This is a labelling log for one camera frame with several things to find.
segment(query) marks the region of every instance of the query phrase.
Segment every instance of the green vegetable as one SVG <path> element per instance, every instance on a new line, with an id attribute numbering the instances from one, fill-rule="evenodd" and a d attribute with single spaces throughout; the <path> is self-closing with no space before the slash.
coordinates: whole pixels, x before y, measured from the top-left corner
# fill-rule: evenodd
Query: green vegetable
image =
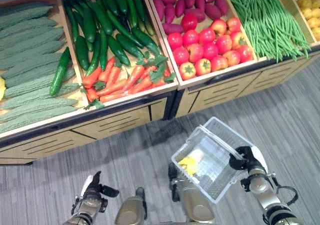
<path id="1" fill-rule="evenodd" d="M 130 32 L 128 32 L 124 26 L 122 26 L 121 22 L 115 17 L 115 15 L 112 14 L 109 10 L 106 11 L 108 14 L 112 24 L 118 29 L 118 31 L 123 34 L 126 38 L 134 42 L 135 45 L 137 45 L 139 48 L 143 49 L 144 46 L 133 36 Z"/>
<path id="2" fill-rule="evenodd" d="M 135 56 L 138 59 L 144 58 L 144 54 L 137 48 L 137 46 L 131 42 L 130 40 L 126 39 L 121 33 L 118 33 L 115 36 L 116 40 L 119 42 L 121 47 L 126 50 L 129 54 Z"/>
<path id="3" fill-rule="evenodd" d="M 100 48 L 100 66 L 102 71 L 106 69 L 107 65 L 107 52 L 108 52 L 108 40 L 105 32 L 102 30 L 100 33 L 101 48 Z"/>
<path id="4" fill-rule="evenodd" d="M 96 24 L 90 8 L 83 10 L 83 34 L 89 43 L 93 43 L 96 39 Z"/>
<path id="5" fill-rule="evenodd" d="M 55 97 L 72 93 L 75 90 L 77 90 L 79 87 L 80 86 L 77 83 L 66 83 L 61 86 L 59 93 Z M 23 95 L 15 96 L 5 101 L 1 108 L 14 109 L 23 105 L 33 103 L 34 101 L 37 101 L 37 100 L 52 98 L 52 96 L 50 96 L 49 94 L 49 89 L 50 89 L 50 86 L 46 86 L 44 88 L 37 89 Z"/>
<path id="6" fill-rule="evenodd" d="M 62 27 L 59 27 L 28 40 L 18 42 L 16 45 L 0 51 L 0 59 L 3 60 L 16 55 L 17 53 L 39 47 L 47 42 L 58 40 L 63 34 L 64 29 Z"/>
<path id="7" fill-rule="evenodd" d="M 118 5 L 121 13 L 126 16 L 127 12 L 128 12 L 128 4 L 127 4 L 127 0 L 115 0 L 116 4 Z"/>
<path id="8" fill-rule="evenodd" d="M 134 4 L 136 6 L 136 9 L 138 11 L 139 17 L 141 20 L 144 22 L 145 21 L 145 10 L 144 10 L 144 5 L 141 0 L 133 0 Z"/>
<path id="9" fill-rule="evenodd" d="M 51 96 L 56 95 L 59 92 L 59 89 L 61 88 L 62 82 L 67 73 L 70 62 L 71 62 L 71 55 L 70 55 L 69 47 L 66 47 L 64 52 L 62 53 L 58 67 L 56 68 L 56 71 L 54 74 L 54 78 L 49 91 L 49 94 Z"/>
<path id="10" fill-rule="evenodd" d="M 39 7 L 33 7 L 26 10 L 18 11 L 18 12 L 13 12 L 8 15 L 4 15 L 0 19 L 0 30 L 25 20 L 39 18 L 45 15 L 52 8 L 53 8 L 52 6 L 43 5 Z"/>
<path id="11" fill-rule="evenodd" d="M 1 30 L 0 39 L 3 39 L 12 34 L 21 33 L 26 30 L 42 28 L 42 27 L 53 27 L 55 25 L 57 25 L 57 22 L 47 18 L 46 16 L 22 21 Z"/>
<path id="12" fill-rule="evenodd" d="M 96 35 L 96 39 L 93 44 L 93 56 L 92 56 L 90 66 L 89 66 L 88 70 L 86 71 L 86 76 L 89 76 L 90 74 L 92 74 L 92 72 L 94 70 L 96 70 L 96 68 L 99 65 L 100 46 L 101 46 L 101 38 L 100 38 L 100 34 L 98 33 Z"/>
<path id="13" fill-rule="evenodd" d="M 132 29 L 132 34 L 136 36 L 136 38 L 143 44 L 145 45 L 155 56 L 160 54 L 160 49 L 158 45 L 153 41 L 151 37 L 149 37 L 145 32 L 133 28 Z"/>
<path id="14" fill-rule="evenodd" d="M 43 76 L 47 76 L 49 74 L 54 74 L 57 70 L 58 63 L 58 61 L 48 63 L 46 65 L 35 67 L 17 76 L 8 78 L 5 80 L 5 86 L 6 88 L 11 88 L 13 86 L 17 86 L 19 84 L 23 84 L 31 80 L 41 78 Z"/>
<path id="15" fill-rule="evenodd" d="M 75 75 L 75 71 L 73 69 L 68 69 L 64 80 L 67 81 L 68 79 L 72 78 Z M 23 84 L 9 87 L 4 92 L 4 98 L 13 98 L 19 95 L 30 93 L 37 89 L 42 89 L 44 87 L 49 86 L 52 83 L 52 80 L 54 79 L 55 74 L 50 74 L 47 76 L 43 76 L 40 78 L 37 78 L 32 81 L 25 82 Z"/>
<path id="16" fill-rule="evenodd" d="M 64 44 L 64 41 L 49 41 L 41 46 L 20 52 L 14 56 L 3 59 L 0 62 L 0 70 L 8 70 L 13 66 L 38 55 L 54 53 L 62 48 Z"/>
<path id="17" fill-rule="evenodd" d="M 79 65 L 87 70 L 89 68 L 88 47 L 83 36 L 79 36 L 75 42 L 75 53 L 78 58 Z"/>
<path id="18" fill-rule="evenodd" d="M 131 22 L 130 27 L 131 28 L 136 28 L 137 25 L 138 25 L 138 14 L 137 14 L 137 9 L 136 9 L 134 0 L 126 0 L 126 1 L 128 3 L 128 6 L 129 6 L 129 13 L 130 13 L 130 19 L 129 20 Z"/>
<path id="19" fill-rule="evenodd" d="M 129 58 L 127 57 L 125 51 L 122 49 L 121 45 L 117 40 L 115 40 L 112 36 L 108 36 L 108 44 L 113 54 L 117 58 L 119 58 L 121 63 L 127 66 L 131 65 Z"/>
<path id="20" fill-rule="evenodd" d="M 14 120 L 8 121 L 0 126 L 0 133 L 9 131 L 12 129 L 20 128 L 32 123 L 50 119 L 62 114 L 67 114 L 76 111 L 77 109 L 73 106 L 61 106 L 45 111 L 33 112 L 24 114 Z"/>
<path id="21" fill-rule="evenodd" d="M 119 16 L 119 10 L 116 0 L 103 0 L 106 7 L 116 16 Z"/>
<path id="22" fill-rule="evenodd" d="M 18 75 L 23 75 L 24 73 L 36 69 L 38 67 L 56 63 L 60 60 L 61 53 L 50 53 L 43 55 L 33 56 L 23 62 L 23 66 L 18 63 L 16 66 L 10 68 L 7 72 L 1 74 L 5 80 L 17 77 Z"/>
<path id="23" fill-rule="evenodd" d="M 69 98 L 48 98 L 35 100 L 26 105 L 22 105 L 20 107 L 12 109 L 11 111 L 3 115 L 0 115 L 0 123 L 19 118 L 20 116 L 29 113 L 37 113 L 64 106 L 72 106 L 77 102 L 77 100 Z"/>
<path id="24" fill-rule="evenodd" d="M 94 10 L 95 15 L 97 16 L 105 34 L 111 35 L 112 34 L 112 24 L 106 14 L 106 12 L 104 12 L 103 8 L 101 8 L 100 5 L 96 2 L 92 2 L 92 9 Z"/>

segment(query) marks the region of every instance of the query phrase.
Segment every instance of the drawer front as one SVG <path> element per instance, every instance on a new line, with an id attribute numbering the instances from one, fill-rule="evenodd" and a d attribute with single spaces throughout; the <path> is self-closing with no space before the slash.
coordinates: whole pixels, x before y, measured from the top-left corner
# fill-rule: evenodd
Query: drawer front
<path id="1" fill-rule="evenodd" d="M 24 141 L 0 149 L 0 158 L 35 160 L 48 157 L 93 142 L 90 137 L 72 131 L 64 131 L 42 138 Z"/>
<path id="2" fill-rule="evenodd" d="M 190 113 L 213 107 L 215 105 L 235 99 L 260 73 L 243 76 L 199 92 L 198 97 L 190 109 Z"/>

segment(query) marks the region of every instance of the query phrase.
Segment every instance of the wooden display bin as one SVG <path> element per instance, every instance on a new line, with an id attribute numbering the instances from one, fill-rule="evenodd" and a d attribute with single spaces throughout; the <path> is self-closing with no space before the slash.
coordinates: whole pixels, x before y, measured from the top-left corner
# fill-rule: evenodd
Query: wooden display bin
<path id="1" fill-rule="evenodd" d="M 58 26 L 63 26 L 66 46 L 70 49 L 75 71 L 75 76 L 70 81 L 81 85 L 84 73 L 76 57 L 71 39 L 71 27 L 62 0 L 13 0 L 0 3 L 0 7 L 30 2 L 45 2 L 53 5 L 53 9 L 49 11 L 49 17 L 57 21 Z M 163 54 L 168 56 L 152 12 L 150 18 L 155 30 L 153 38 L 157 40 Z M 111 58 L 111 56 L 113 55 L 109 51 L 108 57 Z M 174 71 L 170 61 L 167 66 L 171 72 Z M 97 139 L 121 133 L 151 121 L 166 119 L 177 87 L 178 82 L 175 79 L 174 82 L 164 86 L 106 102 L 102 109 L 91 107 L 89 110 L 83 109 L 89 103 L 87 96 L 78 89 L 67 96 L 79 101 L 76 104 L 77 111 L 1 133 L 0 165 L 27 164 L 36 159 L 83 146 Z"/>

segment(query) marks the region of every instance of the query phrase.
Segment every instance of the yellow object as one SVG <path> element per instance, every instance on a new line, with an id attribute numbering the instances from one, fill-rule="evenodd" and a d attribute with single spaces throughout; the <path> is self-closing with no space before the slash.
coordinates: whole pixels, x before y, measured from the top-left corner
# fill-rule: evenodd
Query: yellow object
<path id="1" fill-rule="evenodd" d="M 301 12 L 306 20 L 313 18 L 313 13 L 312 13 L 311 8 L 304 8 L 301 10 Z"/>
<path id="2" fill-rule="evenodd" d="M 297 0 L 296 3 L 298 4 L 300 9 L 310 9 L 312 7 L 311 0 Z"/>
<path id="3" fill-rule="evenodd" d="M 312 29 L 312 33 L 315 37 L 315 39 L 319 42 L 320 41 L 320 27 L 316 27 Z"/>
<path id="4" fill-rule="evenodd" d="M 320 18 L 320 8 L 312 9 L 312 17 L 316 19 Z"/>
<path id="5" fill-rule="evenodd" d="M 320 26 L 320 19 L 319 18 L 310 18 L 308 21 L 308 24 L 311 29 L 315 29 Z"/>

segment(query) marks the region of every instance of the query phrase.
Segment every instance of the cucumber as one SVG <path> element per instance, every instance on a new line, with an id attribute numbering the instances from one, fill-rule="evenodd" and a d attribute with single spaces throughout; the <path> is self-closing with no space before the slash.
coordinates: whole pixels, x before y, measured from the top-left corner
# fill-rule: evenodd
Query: cucumber
<path id="1" fill-rule="evenodd" d="M 61 106 L 45 111 L 33 112 L 24 114 L 16 119 L 8 121 L 0 126 L 0 133 L 20 128 L 32 123 L 50 119 L 62 114 L 67 114 L 76 111 L 77 109 L 73 106 Z"/>
<path id="2" fill-rule="evenodd" d="M 126 66 L 131 65 L 129 58 L 117 40 L 115 40 L 112 36 L 108 36 L 108 44 L 113 54 L 119 58 L 121 63 L 125 64 Z"/>
<path id="3" fill-rule="evenodd" d="M 118 33 L 115 35 L 116 40 L 119 42 L 121 47 L 126 50 L 129 54 L 135 56 L 138 59 L 143 59 L 144 54 L 137 48 L 137 46 L 131 42 L 130 40 L 126 39 L 122 34 Z"/>
<path id="4" fill-rule="evenodd" d="M 58 94 L 54 97 L 62 96 L 68 93 L 72 93 L 75 90 L 79 89 L 79 84 L 78 83 L 66 83 L 63 84 L 60 88 L 60 91 Z M 32 92 L 28 92 L 24 95 L 16 96 L 13 97 L 7 101 L 4 102 L 2 105 L 2 109 L 14 109 L 23 105 L 30 104 L 36 100 L 41 100 L 41 99 L 49 99 L 52 98 L 49 94 L 49 89 L 50 86 L 46 86 L 41 89 L 34 90 Z"/>
<path id="5" fill-rule="evenodd" d="M 0 115 L 0 123 L 7 122 L 24 114 L 42 112 L 49 109 L 59 108 L 63 106 L 72 106 L 76 104 L 78 101 L 75 99 L 69 98 L 48 98 L 41 100 L 34 100 L 26 105 L 22 105 L 11 111 Z"/>
<path id="6" fill-rule="evenodd" d="M 89 68 L 88 47 L 83 36 L 79 36 L 75 42 L 75 53 L 78 58 L 79 65 L 87 70 Z"/>
<path id="7" fill-rule="evenodd" d="M 89 43 L 93 43 L 96 39 L 96 23 L 90 8 L 83 10 L 83 34 Z"/>
<path id="8" fill-rule="evenodd" d="M 59 92 L 59 89 L 61 88 L 62 82 L 65 78 L 70 62 L 71 62 L 71 55 L 70 55 L 69 47 L 66 47 L 64 52 L 62 53 L 62 56 L 56 68 L 54 78 L 50 87 L 49 94 L 51 96 L 54 96 Z"/>

